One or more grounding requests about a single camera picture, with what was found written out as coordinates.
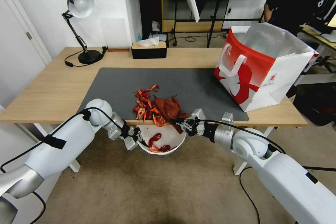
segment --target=brown cloth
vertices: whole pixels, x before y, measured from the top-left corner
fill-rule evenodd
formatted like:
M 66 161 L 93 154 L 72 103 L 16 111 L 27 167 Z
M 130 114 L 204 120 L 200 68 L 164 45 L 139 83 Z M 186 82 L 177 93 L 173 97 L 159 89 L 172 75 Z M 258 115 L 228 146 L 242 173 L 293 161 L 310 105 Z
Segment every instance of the brown cloth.
M 174 118 L 186 119 L 189 117 L 188 113 L 181 113 L 180 102 L 173 96 L 171 99 L 156 98 L 154 100 L 157 109 L 160 111 L 161 115 L 169 121 Z M 172 124 L 179 134 L 183 132 L 180 126 Z

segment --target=tissue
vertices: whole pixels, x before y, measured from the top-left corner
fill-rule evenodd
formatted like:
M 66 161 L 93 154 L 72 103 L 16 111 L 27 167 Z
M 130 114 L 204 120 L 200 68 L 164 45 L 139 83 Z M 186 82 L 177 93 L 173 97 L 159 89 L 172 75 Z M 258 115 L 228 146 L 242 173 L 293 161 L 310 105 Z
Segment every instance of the tissue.
M 139 44 L 141 46 L 156 46 L 159 44 L 159 37 L 154 37 L 146 40 L 140 40 Z

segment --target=white plastic bowl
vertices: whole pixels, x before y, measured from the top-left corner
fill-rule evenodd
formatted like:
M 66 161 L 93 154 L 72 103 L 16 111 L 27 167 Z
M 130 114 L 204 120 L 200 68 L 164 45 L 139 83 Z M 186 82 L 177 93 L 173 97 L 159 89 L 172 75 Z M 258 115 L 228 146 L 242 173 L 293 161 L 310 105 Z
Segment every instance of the white plastic bowl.
M 173 153 L 174 151 L 176 151 L 181 144 L 183 144 L 185 138 L 186 138 L 186 133 L 182 133 L 179 134 L 176 129 L 171 126 L 171 125 L 167 125 L 167 126 L 163 126 L 163 127 L 158 127 L 156 125 L 137 125 L 137 127 L 140 128 L 141 130 L 141 135 L 143 140 L 146 142 L 146 144 L 148 145 L 148 141 L 150 140 L 150 138 L 152 136 L 154 136 L 156 133 L 161 133 L 161 138 L 157 141 L 155 141 L 154 143 L 158 146 L 161 147 L 162 145 L 170 145 L 171 150 L 167 151 L 167 152 L 151 152 L 149 150 L 148 147 L 139 144 L 139 146 L 141 147 L 141 149 L 143 149 L 144 151 L 146 151 L 149 154 L 153 154 L 153 155 L 168 155 L 170 153 Z

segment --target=bag handle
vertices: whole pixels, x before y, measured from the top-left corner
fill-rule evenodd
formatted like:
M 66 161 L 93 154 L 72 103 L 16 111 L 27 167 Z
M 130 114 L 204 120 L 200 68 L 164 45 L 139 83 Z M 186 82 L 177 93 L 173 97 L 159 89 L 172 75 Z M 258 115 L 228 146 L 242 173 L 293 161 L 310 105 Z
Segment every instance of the bag handle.
M 242 65 L 242 63 L 246 62 L 246 57 L 243 54 L 240 54 L 236 60 L 236 63 L 234 64 L 232 70 L 227 69 L 224 64 L 223 64 L 223 55 L 225 53 L 225 51 L 227 50 L 227 48 L 230 46 L 230 44 L 226 44 L 222 50 L 222 53 L 220 54 L 220 57 L 222 59 L 222 62 L 219 65 L 219 69 L 220 71 L 222 71 L 227 77 L 231 77 L 234 76 L 238 73 L 238 70 L 240 68 L 240 66 Z

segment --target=black tissue box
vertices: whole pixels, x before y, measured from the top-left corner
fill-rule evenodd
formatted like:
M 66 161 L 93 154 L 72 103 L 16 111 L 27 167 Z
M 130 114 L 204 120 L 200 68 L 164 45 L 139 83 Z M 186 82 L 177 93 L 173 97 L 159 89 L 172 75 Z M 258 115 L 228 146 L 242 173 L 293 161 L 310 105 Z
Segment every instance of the black tissue box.
M 166 42 L 160 41 L 159 44 L 151 46 L 141 46 L 139 42 L 132 44 L 133 59 L 144 58 L 166 58 L 167 57 L 167 45 Z

